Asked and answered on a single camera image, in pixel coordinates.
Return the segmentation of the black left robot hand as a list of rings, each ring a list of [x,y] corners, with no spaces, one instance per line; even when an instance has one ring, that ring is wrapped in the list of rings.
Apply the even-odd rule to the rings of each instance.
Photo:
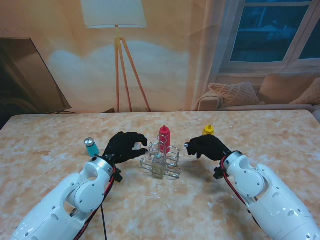
[[[136,143],[141,143],[145,147],[148,146],[148,140],[143,134],[137,132],[118,132],[110,139],[102,156],[114,155],[114,164],[122,164],[145,155],[148,152],[146,148],[133,150]]]

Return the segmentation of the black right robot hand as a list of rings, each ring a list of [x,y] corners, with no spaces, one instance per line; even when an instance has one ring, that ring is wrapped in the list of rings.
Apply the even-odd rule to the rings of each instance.
[[[192,138],[184,146],[189,156],[200,159],[204,155],[212,161],[220,161],[231,152],[217,137],[209,134]]]

